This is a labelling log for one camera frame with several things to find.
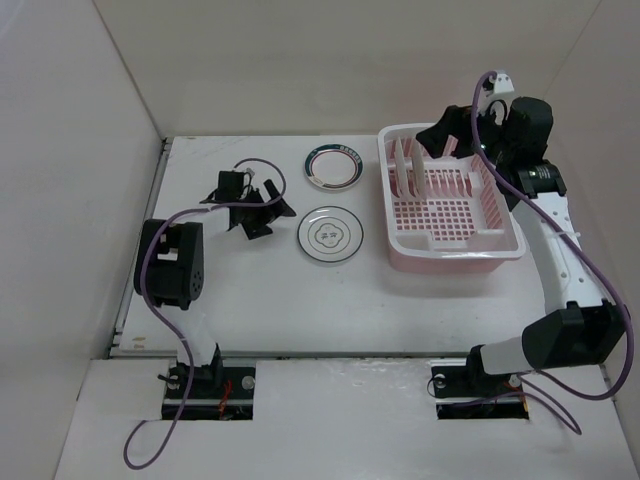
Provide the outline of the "white plate with characters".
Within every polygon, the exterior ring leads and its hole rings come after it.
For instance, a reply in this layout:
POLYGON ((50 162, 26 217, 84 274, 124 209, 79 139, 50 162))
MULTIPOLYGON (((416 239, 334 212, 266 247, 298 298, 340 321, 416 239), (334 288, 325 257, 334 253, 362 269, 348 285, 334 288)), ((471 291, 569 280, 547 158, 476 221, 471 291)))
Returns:
POLYGON ((301 219, 296 233, 303 253, 325 264, 351 259, 360 250, 364 237, 364 227, 359 218, 339 206, 311 210, 301 219))

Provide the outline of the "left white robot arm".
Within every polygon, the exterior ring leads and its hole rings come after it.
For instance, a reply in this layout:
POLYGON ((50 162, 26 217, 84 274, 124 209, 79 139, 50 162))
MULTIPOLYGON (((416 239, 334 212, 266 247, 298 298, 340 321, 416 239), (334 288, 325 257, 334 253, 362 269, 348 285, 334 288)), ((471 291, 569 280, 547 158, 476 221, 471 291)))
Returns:
POLYGON ((171 373, 173 385, 184 388, 189 382, 199 395, 210 397, 221 390, 224 381, 219 346, 212 343, 203 348, 204 358, 198 359, 196 342, 161 312, 163 307, 189 310, 204 289, 205 226, 191 218, 220 213, 223 231, 240 226, 247 238, 254 240, 271 234, 270 224, 276 219, 295 214, 284 200, 285 192, 284 186, 278 188, 271 179, 257 188, 249 169, 234 168, 218 174, 216 187, 197 206, 168 219, 150 218, 143 222, 134 290, 180 342, 185 358, 171 373))

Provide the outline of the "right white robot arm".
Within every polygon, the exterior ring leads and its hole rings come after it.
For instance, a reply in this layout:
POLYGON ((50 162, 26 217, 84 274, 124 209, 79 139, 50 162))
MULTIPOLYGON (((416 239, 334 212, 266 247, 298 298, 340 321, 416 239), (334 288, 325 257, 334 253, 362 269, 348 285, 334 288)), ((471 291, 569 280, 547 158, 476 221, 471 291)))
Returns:
POLYGON ((520 97, 502 116, 485 103, 450 106, 434 124, 378 134, 390 267, 486 273, 530 251, 543 286, 545 313, 519 335, 433 367, 439 399, 517 394, 527 374, 601 364, 633 337, 622 300, 576 240, 562 177, 544 157, 552 123, 546 102, 520 97))

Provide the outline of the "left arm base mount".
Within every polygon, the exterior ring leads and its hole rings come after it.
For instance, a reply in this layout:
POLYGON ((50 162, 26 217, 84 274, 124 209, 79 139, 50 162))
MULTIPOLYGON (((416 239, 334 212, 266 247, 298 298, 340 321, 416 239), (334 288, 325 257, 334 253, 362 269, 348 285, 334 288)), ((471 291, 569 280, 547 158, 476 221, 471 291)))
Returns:
MULTIPOLYGON (((158 379, 165 383, 161 418, 172 420, 177 413, 187 382, 185 365, 172 366, 158 379)), ((223 366, 212 382, 195 378, 180 416, 181 420, 249 421, 253 419, 256 368, 223 366)))

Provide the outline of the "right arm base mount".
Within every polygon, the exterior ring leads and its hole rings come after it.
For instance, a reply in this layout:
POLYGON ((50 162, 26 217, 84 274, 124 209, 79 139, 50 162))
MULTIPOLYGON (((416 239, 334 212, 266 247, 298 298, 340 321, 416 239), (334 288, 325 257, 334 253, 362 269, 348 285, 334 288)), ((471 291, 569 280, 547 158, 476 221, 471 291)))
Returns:
POLYGON ((460 363, 431 365, 428 392, 439 420, 528 420, 520 380, 515 375, 473 377, 460 363))

